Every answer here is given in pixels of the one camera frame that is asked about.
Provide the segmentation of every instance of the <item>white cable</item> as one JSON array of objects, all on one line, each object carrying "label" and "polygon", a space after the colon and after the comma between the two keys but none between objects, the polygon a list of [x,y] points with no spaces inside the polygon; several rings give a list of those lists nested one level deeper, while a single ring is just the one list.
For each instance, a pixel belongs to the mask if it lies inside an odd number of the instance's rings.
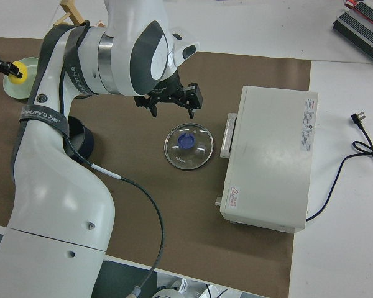
[{"label": "white cable", "polygon": [[111,172],[111,171],[108,171],[107,169],[104,169],[104,168],[102,168],[102,167],[100,167],[100,166],[97,166],[97,165],[94,164],[94,163],[91,165],[91,167],[92,167],[93,169],[96,169],[97,171],[100,171],[101,173],[104,173],[105,175],[108,175],[108,176],[113,177],[113,178],[115,178],[115,179],[118,179],[118,180],[121,180],[121,179],[122,179],[122,176],[120,176],[120,175],[118,175],[118,174],[115,174],[115,173],[113,173],[113,172]]}]

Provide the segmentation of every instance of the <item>brown table surface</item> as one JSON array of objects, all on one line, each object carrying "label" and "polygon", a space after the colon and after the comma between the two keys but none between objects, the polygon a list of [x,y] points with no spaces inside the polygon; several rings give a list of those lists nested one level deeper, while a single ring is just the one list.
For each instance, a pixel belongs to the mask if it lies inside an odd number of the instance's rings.
[{"label": "brown table surface", "polygon": [[[38,56],[40,40],[0,38],[0,58]],[[197,53],[180,67],[182,82],[197,82],[203,108],[159,104],[158,116],[138,109],[132,97],[93,96],[74,102],[71,115],[95,137],[90,160],[133,179],[150,191],[163,213],[167,239],[159,268],[266,297],[288,297],[293,235],[224,220],[214,205],[222,195],[228,160],[219,157],[227,115],[237,112],[244,85],[308,90],[310,62]],[[14,185],[10,156],[23,101],[4,93],[0,74],[0,225],[11,215]],[[213,156],[201,168],[181,171],[165,158],[169,131],[204,125],[214,138]],[[137,189],[97,174],[111,191],[116,219],[107,254],[150,265],[160,242],[159,221]]]}]

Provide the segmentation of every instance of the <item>white box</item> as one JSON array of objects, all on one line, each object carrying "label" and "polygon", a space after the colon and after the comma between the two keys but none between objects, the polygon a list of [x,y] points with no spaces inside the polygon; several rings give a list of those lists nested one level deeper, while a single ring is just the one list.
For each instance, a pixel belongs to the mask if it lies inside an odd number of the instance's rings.
[{"label": "white box", "polygon": [[318,93],[244,86],[220,211],[282,232],[305,228]]}]

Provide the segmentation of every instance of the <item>yellow knob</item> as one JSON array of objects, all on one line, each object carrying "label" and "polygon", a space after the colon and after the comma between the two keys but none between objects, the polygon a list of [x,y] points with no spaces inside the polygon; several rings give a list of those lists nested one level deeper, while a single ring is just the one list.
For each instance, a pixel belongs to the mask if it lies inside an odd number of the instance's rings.
[{"label": "yellow knob", "polygon": [[23,64],[22,62],[19,62],[19,61],[15,61],[13,63],[13,65],[15,65],[16,67],[19,68],[19,71],[22,73],[22,77],[21,78],[17,78],[13,74],[9,74],[8,75],[8,80],[12,84],[16,84],[16,85],[23,84],[26,81],[26,79],[27,79],[27,66],[25,64]]}]

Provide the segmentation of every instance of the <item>warning label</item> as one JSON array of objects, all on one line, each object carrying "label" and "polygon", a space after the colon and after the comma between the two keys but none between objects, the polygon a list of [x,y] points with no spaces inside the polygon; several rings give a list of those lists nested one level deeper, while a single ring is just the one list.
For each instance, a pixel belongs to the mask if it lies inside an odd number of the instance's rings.
[{"label": "warning label", "polygon": [[228,207],[237,208],[237,202],[239,200],[239,195],[241,190],[236,186],[229,187],[229,196],[228,196]]},{"label": "warning label", "polygon": [[313,129],[315,126],[315,100],[307,99],[304,106],[303,129],[300,149],[311,151],[313,143]]}]

